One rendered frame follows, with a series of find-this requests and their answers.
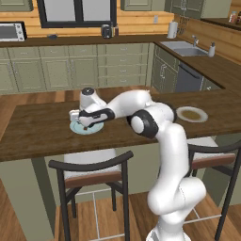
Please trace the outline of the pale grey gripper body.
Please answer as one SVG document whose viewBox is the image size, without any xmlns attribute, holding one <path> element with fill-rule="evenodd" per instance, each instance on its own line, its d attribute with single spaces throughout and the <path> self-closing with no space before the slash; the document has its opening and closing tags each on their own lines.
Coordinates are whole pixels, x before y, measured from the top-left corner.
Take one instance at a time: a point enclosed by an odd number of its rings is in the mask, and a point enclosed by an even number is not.
<svg viewBox="0 0 241 241">
<path fill-rule="evenodd" d="M 80 111 L 79 109 L 71 110 L 69 112 L 70 121 L 76 121 L 82 124 L 84 127 L 92 127 L 94 123 L 92 122 L 92 117 L 87 117 L 87 112 Z"/>
</svg>

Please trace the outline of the light blue plate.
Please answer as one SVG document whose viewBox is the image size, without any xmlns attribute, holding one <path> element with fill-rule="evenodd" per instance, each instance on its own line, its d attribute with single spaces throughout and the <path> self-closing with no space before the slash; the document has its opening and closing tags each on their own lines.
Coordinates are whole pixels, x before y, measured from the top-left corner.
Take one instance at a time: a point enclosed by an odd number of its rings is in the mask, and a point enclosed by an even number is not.
<svg viewBox="0 0 241 241">
<path fill-rule="evenodd" d="M 92 127 L 88 128 L 87 131 L 85 131 L 83 129 L 83 127 L 84 126 L 82 124 L 80 124 L 76 121 L 72 121 L 71 124 L 70 124 L 71 130 L 74 133 L 79 134 L 79 135 L 91 135 L 91 134 L 97 133 L 104 127 L 104 124 L 102 122 L 96 123 Z"/>
</svg>

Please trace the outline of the long green lower cupboard run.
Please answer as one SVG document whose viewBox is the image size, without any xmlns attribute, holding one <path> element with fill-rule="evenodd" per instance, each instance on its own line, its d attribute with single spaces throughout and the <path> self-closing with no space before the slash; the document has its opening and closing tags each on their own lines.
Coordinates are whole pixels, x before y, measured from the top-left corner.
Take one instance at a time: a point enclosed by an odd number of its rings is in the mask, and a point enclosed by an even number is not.
<svg viewBox="0 0 241 241">
<path fill-rule="evenodd" d="M 0 94 L 148 85 L 151 43 L 0 48 Z"/>
</svg>

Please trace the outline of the black stool with white cushion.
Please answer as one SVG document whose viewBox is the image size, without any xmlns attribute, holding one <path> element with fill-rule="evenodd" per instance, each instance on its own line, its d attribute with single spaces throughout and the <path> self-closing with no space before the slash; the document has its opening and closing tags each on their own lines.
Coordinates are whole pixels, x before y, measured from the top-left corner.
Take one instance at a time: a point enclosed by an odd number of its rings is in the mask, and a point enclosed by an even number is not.
<svg viewBox="0 0 241 241">
<path fill-rule="evenodd" d="M 212 168 L 230 177 L 227 194 L 217 225 L 215 241 L 219 241 L 228 213 L 233 190 L 241 167 L 241 139 L 223 147 L 188 145 L 189 171 L 187 177 L 197 176 L 199 169 Z"/>
<path fill-rule="evenodd" d="M 93 164 L 71 164 L 55 160 L 49 162 L 48 166 L 56 170 L 65 241 L 72 241 L 68 217 L 68 202 L 72 202 L 72 217 L 76 218 L 75 195 L 83 186 L 96 184 L 107 184 L 111 187 L 113 210 L 116 210 L 115 192 L 118 191 L 122 194 L 125 241 L 130 241 L 127 161 L 133 156 L 134 154 L 131 151 L 128 151 L 127 153 L 123 153 L 110 160 Z M 65 171 L 96 171 L 117 165 L 121 165 L 121 171 L 101 172 L 97 173 L 93 178 L 89 175 L 85 175 L 79 179 L 75 179 L 73 182 L 64 180 Z"/>
</svg>

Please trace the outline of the short green lower cupboard run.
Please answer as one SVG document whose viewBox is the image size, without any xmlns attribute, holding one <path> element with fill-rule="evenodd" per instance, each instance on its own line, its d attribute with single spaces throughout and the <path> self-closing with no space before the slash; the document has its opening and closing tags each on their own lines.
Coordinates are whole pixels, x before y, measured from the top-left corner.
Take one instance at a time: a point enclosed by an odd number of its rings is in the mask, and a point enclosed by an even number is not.
<svg viewBox="0 0 241 241">
<path fill-rule="evenodd" d="M 180 61 L 159 46 L 154 47 L 152 86 L 160 93 L 175 91 Z"/>
</svg>

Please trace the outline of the black framed window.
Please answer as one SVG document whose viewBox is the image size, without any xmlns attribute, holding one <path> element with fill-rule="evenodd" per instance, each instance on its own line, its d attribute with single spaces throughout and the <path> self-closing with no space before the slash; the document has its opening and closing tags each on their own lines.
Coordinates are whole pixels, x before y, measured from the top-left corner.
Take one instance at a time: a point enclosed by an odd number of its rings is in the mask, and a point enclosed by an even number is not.
<svg viewBox="0 0 241 241">
<path fill-rule="evenodd" d="M 117 23 L 117 0 L 37 0 L 42 28 L 101 27 Z"/>
</svg>

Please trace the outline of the white plate with brown centre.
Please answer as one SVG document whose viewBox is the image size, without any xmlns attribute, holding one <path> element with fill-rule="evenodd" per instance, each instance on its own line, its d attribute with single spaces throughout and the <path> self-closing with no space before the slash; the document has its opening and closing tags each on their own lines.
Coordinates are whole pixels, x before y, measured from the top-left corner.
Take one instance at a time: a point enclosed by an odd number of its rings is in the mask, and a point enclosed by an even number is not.
<svg viewBox="0 0 241 241">
<path fill-rule="evenodd" d="M 208 120 L 208 115 L 201 109 L 193 106 L 181 106 L 176 109 L 177 116 L 188 122 L 205 122 Z"/>
</svg>

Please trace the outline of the dark grey dishwasher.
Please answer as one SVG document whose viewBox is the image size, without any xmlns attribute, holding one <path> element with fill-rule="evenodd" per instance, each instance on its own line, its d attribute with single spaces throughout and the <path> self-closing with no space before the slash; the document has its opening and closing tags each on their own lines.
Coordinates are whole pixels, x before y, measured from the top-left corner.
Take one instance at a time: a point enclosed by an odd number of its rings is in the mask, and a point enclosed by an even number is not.
<svg viewBox="0 0 241 241">
<path fill-rule="evenodd" d="M 179 64 L 179 71 L 176 83 L 176 92 L 199 91 L 201 89 L 203 76 L 185 65 L 183 62 Z"/>
</svg>

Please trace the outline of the small green upper cupboard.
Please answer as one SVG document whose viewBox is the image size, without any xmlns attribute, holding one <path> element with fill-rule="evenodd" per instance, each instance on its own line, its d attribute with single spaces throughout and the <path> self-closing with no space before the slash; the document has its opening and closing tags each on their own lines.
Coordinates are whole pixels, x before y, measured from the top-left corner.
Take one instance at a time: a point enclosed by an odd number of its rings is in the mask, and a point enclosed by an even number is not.
<svg viewBox="0 0 241 241">
<path fill-rule="evenodd" d="M 0 12 L 32 10 L 32 0 L 0 0 Z"/>
</svg>

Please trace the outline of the steel sink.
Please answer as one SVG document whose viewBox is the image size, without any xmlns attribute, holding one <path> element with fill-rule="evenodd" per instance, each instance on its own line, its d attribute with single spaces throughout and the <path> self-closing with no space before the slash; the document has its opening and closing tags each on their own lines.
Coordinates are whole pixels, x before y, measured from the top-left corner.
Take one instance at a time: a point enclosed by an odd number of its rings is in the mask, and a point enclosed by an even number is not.
<svg viewBox="0 0 241 241">
<path fill-rule="evenodd" d="M 186 41 L 162 41 L 162 44 L 180 56 L 207 56 L 208 52 Z"/>
</svg>

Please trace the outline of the white paper towel roll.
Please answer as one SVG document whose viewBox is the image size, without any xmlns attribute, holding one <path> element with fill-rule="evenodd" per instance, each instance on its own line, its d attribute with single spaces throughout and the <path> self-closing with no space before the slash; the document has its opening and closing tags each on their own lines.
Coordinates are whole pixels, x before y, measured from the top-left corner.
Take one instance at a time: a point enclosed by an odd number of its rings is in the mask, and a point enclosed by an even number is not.
<svg viewBox="0 0 241 241">
<path fill-rule="evenodd" d="M 169 23 L 168 39 L 175 39 L 176 38 L 177 28 L 178 28 L 177 22 L 172 21 L 172 22 Z"/>
</svg>

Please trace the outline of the white soap dispenser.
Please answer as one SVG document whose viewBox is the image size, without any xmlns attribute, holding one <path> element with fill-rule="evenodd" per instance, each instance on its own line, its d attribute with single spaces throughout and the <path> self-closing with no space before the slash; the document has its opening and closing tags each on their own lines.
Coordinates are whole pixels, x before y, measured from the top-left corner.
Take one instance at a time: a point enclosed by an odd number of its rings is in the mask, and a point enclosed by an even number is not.
<svg viewBox="0 0 241 241">
<path fill-rule="evenodd" d="M 215 55 L 215 51 L 216 51 L 216 45 L 214 42 L 211 42 L 211 46 L 209 47 L 209 51 L 208 51 L 208 56 L 213 57 Z"/>
</svg>

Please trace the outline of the large green corner upper cupboard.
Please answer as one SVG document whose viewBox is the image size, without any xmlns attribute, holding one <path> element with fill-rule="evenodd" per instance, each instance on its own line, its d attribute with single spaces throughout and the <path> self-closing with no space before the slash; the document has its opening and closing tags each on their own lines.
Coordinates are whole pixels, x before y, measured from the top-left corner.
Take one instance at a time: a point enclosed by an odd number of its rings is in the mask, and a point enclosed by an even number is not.
<svg viewBox="0 0 241 241">
<path fill-rule="evenodd" d="M 165 11 L 193 19 L 227 18 L 232 0 L 166 0 Z"/>
</svg>

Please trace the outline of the spice jars on shelf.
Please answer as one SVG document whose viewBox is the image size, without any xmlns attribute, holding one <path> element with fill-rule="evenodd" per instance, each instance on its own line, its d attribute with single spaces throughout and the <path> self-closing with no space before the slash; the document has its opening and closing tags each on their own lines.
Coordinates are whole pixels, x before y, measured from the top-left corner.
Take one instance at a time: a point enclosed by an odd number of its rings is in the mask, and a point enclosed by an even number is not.
<svg viewBox="0 0 241 241">
<path fill-rule="evenodd" d="M 233 11 L 231 13 L 229 22 L 232 24 L 241 24 L 241 11 L 239 13 L 236 13 L 235 11 Z"/>
</svg>

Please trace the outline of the hanging kitchen tools rail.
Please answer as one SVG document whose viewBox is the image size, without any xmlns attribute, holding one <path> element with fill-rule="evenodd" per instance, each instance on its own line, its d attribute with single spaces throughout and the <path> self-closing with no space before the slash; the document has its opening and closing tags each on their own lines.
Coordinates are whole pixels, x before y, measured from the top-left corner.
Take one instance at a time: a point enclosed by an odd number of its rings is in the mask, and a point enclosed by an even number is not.
<svg viewBox="0 0 241 241">
<path fill-rule="evenodd" d="M 185 17 L 185 16 L 180 17 L 179 26 L 178 26 L 179 35 L 184 34 L 188 21 L 189 21 L 188 17 Z"/>
</svg>

